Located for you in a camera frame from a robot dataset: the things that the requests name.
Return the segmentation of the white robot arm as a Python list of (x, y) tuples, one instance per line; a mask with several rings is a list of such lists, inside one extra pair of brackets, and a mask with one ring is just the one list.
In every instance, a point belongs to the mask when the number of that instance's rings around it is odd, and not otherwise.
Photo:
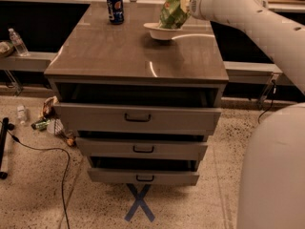
[[(243, 31), (305, 92), (305, 29), (262, 0), (191, 0), (193, 17)], [(305, 104), (265, 118), (249, 139), (236, 229), (305, 229)]]

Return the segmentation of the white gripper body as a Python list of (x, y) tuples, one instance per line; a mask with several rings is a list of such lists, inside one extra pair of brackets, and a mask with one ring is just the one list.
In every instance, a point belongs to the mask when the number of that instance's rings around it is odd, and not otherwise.
[(196, 19), (202, 19), (203, 16), (201, 14), (200, 8), (201, 0), (190, 0), (189, 3), (189, 11), (192, 17)]

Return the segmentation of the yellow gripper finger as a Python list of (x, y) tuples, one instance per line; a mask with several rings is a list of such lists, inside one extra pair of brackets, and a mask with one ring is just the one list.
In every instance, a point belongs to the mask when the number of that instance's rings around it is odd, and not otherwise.
[(188, 13), (190, 11), (190, 0), (180, 0), (180, 9)]

